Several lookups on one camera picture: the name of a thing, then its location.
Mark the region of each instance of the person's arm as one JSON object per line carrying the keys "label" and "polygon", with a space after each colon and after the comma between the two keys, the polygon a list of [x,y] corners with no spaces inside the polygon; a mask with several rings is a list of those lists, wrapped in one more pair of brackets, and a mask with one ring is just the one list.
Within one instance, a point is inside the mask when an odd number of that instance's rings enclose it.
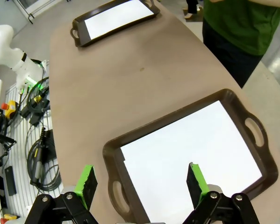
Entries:
{"label": "person's arm", "polygon": [[261,5],[280,7],[280,0],[249,0]]}

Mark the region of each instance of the person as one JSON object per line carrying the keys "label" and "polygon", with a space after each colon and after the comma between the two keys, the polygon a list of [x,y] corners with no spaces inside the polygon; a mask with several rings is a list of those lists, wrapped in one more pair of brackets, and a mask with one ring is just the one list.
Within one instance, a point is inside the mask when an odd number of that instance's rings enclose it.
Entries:
{"label": "person", "polygon": [[187,7],[183,8],[183,10],[187,10],[186,20],[190,19],[193,14],[197,14],[197,4],[197,0],[187,0]]}
{"label": "person", "polygon": [[203,42],[242,88],[280,22],[280,0],[204,0]]}

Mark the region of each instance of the brown tabletop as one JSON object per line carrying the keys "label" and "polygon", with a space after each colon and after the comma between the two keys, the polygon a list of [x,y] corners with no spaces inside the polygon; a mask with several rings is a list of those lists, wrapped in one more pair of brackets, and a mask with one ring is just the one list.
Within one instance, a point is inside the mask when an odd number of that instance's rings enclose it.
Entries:
{"label": "brown tabletop", "polygon": [[[86,164],[98,187],[91,213],[100,224],[123,219],[108,196],[105,143],[224,88],[254,112],[242,90],[203,43],[162,5],[156,19],[77,49],[71,24],[50,45],[50,99],[57,158],[64,185],[75,185]],[[280,153],[277,182],[252,200],[262,224],[280,218]]]}

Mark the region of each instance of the black pants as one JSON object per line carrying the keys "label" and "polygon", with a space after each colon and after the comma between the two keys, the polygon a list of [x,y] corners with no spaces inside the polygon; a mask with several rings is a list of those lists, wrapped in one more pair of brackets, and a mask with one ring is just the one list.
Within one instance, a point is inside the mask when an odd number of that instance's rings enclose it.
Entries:
{"label": "black pants", "polygon": [[197,0],[187,0],[187,12],[191,14],[197,14]]}
{"label": "black pants", "polygon": [[214,31],[205,20],[202,34],[204,44],[243,88],[262,56],[250,55],[239,49]]}

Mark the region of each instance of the floor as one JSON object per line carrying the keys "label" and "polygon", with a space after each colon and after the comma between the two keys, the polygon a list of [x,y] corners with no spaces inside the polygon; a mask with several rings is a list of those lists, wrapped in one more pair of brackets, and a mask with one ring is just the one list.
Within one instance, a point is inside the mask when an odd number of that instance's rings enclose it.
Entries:
{"label": "floor", "polygon": [[[13,39],[12,47],[21,48],[30,58],[49,59],[50,36],[54,30],[61,24],[71,23],[74,18],[106,2],[108,0],[70,2],[64,0],[38,16],[34,20],[34,25],[28,24]],[[184,0],[162,0],[162,4],[202,40],[202,23],[185,22],[183,19],[181,8],[185,6]],[[15,83],[15,75],[3,66],[0,66],[0,79],[3,80],[3,93]],[[280,26],[268,53],[255,69],[244,87],[244,92],[280,150]]]}

